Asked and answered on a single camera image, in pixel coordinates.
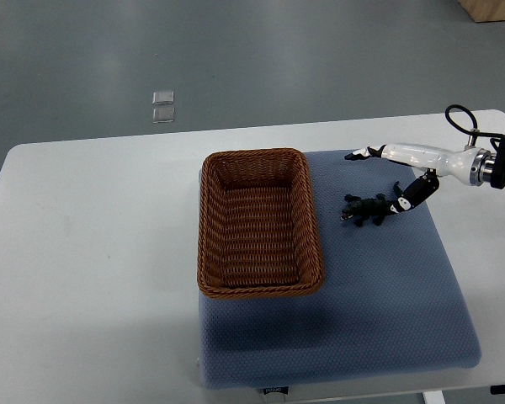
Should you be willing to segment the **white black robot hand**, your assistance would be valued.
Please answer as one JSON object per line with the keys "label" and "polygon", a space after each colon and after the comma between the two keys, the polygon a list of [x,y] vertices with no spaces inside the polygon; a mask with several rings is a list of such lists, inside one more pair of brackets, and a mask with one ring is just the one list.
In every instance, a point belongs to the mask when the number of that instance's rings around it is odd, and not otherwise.
{"label": "white black robot hand", "polygon": [[439,189],[441,177],[452,176],[469,186],[480,186],[488,182],[495,162],[490,151],[474,146],[457,152],[406,143],[386,144],[377,149],[367,146],[345,156],[349,161],[371,157],[414,167],[423,172],[422,176],[397,194],[390,206],[392,214],[411,210],[424,202]]}

